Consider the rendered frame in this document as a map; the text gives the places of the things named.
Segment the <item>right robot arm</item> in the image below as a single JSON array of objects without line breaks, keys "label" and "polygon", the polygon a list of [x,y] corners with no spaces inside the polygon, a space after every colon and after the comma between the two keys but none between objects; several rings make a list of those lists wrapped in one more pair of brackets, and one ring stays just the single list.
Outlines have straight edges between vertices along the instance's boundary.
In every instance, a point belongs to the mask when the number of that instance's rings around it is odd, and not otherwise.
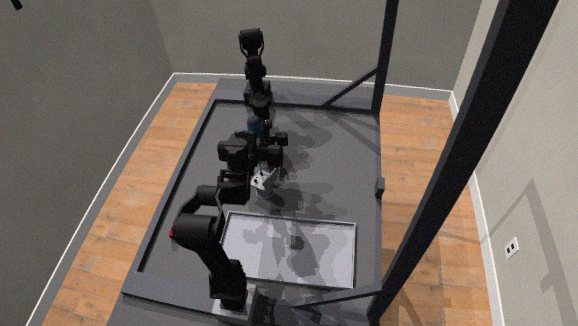
[{"label": "right robot arm", "polygon": [[[261,54],[264,49],[263,32],[260,31],[260,28],[240,30],[240,34],[238,34],[238,37],[239,37],[240,50],[247,58],[247,62],[245,63],[246,67],[244,67],[244,70],[246,80],[249,79],[250,82],[250,86],[248,89],[248,91],[251,91],[250,92],[251,99],[249,99],[250,108],[252,107],[252,105],[254,105],[253,107],[254,115],[258,116],[260,119],[266,119],[266,121],[261,121],[261,129],[262,132],[265,131],[265,133],[269,134],[269,129],[272,129],[272,119],[270,119],[270,112],[269,112],[269,105],[271,105],[272,100],[271,98],[269,98],[269,96],[267,96],[267,92],[264,89],[265,82],[263,82],[262,80],[262,77],[266,76],[265,73],[266,67],[264,66],[264,64],[262,66],[261,61]],[[258,49],[261,46],[262,46],[261,51],[259,55],[257,55]],[[243,49],[247,50],[248,56]],[[263,76],[263,69],[264,69],[264,76]]]}]

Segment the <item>blue electric screwdriver barrel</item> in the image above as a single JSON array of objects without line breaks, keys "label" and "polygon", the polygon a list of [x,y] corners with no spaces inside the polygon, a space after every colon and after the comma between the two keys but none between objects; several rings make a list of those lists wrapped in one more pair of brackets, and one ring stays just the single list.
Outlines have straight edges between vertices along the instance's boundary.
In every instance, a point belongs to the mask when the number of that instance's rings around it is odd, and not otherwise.
[{"label": "blue electric screwdriver barrel", "polygon": [[[261,140],[263,138],[260,118],[258,116],[250,116],[247,119],[247,127],[248,131],[255,131],[257,133],[256,146],[259,147],[260,149],[259,143],[261,143]],[[257,161],[260,167],[260,173],[262,173],[261,164],[263,161],[264,160]]]}]

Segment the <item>shiny grey metal cylinder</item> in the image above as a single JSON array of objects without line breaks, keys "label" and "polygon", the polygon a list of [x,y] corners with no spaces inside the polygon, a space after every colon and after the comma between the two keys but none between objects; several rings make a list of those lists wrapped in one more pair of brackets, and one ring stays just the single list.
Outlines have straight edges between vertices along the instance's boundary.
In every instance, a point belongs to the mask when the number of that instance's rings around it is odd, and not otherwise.
[{"label": "shiny grey metal cylinder", "polygon": [[272,197],[272,195],[274,194],[273,185],[270,187],[270,189],[267,191],[267,193],[256,188],[256,194],[261,199],[268,199],[268,198]]}]

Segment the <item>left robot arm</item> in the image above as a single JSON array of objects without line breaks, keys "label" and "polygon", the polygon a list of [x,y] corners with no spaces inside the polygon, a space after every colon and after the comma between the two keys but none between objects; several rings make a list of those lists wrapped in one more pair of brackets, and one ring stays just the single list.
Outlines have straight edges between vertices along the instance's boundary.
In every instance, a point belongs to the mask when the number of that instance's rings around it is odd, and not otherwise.
[{"label": "left robot arm", "polygon": [[[230,136],[224,143],[227,169],[220,169],[217,186],[198,186],[194,195],[180,206],[172,226],[176,243],[196,252],[210,270],[210,298],[220,299],[224,303],[220,302],[220,308],[237,312],[244,310],[247,281],[240,261],[228,259],[220,244],[226,223],[222,205],[231,204],[231,201],[246,205],[249,201],[253,174],[249,157],[259,152],[256,139],[255,131],[243,130]],[[218,217],[193,214],[201,205],[220,208]]]}]

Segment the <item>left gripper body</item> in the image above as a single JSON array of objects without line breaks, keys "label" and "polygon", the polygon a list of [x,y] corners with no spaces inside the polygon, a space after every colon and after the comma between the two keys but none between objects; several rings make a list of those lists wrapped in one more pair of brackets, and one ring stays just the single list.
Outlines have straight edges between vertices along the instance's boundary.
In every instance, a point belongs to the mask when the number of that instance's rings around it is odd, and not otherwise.
[{"label": "left gripper body", "polygon": [[[227,162],[224,149],[225,142],[226,141],[220,141],[217,145],[217,150],[219,160]],[[280,167],[283,162],[282,147],[280,145],[261,146],[259,149],[259,153],[257,155],[255,155],[254,157],[249,157],[249,164],[253,168],[252,176],[254,175],[255,167],[257,167],[258,165],[257,161],[262,159],[267,159],[268,166]]]}]

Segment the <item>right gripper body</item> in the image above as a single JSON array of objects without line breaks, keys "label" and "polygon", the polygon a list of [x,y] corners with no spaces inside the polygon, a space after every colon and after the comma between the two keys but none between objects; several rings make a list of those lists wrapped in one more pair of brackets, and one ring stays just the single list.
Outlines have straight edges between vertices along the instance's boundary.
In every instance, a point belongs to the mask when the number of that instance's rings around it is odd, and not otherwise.
[{"label": "right gripper body", "polygon": [[[260,119],[260,121],[266,121],[266,119]],[[280,146],[288,146],[288,135],[286,132],[277,132],[276,136],[269,137],[269,134],[262,132],[262,136],[267,139],[273,139],[274,143],[277,142],[277,145]],[[286,142],[286,143],[285,143]]]}]

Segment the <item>grey l-shaped bracket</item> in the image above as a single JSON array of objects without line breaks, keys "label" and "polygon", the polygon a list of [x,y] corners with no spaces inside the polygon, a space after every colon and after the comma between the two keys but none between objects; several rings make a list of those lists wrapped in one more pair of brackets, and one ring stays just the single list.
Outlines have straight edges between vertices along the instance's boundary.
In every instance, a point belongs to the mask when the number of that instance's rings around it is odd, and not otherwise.
[{"label": "grey l-shaped bracket", "polygon": [[[270,187],[273,185],[273,183],[276,181],[277,179],[277,169],[274,168],[273,171],[271,173],[267,173],[265,171],[263,171],[263,174],[260,175],[260,170],[258,171],[258,173],[254,176],[254,178],[251,180],[251,186],[260,189],[264,192],[267,193],[267,191],[270,189]],[[258,178],[256,178],[258,177]],[[254,179],[257,179],[257,183],[254,182]],[[263,186],[264,183],[264,186]]]}]

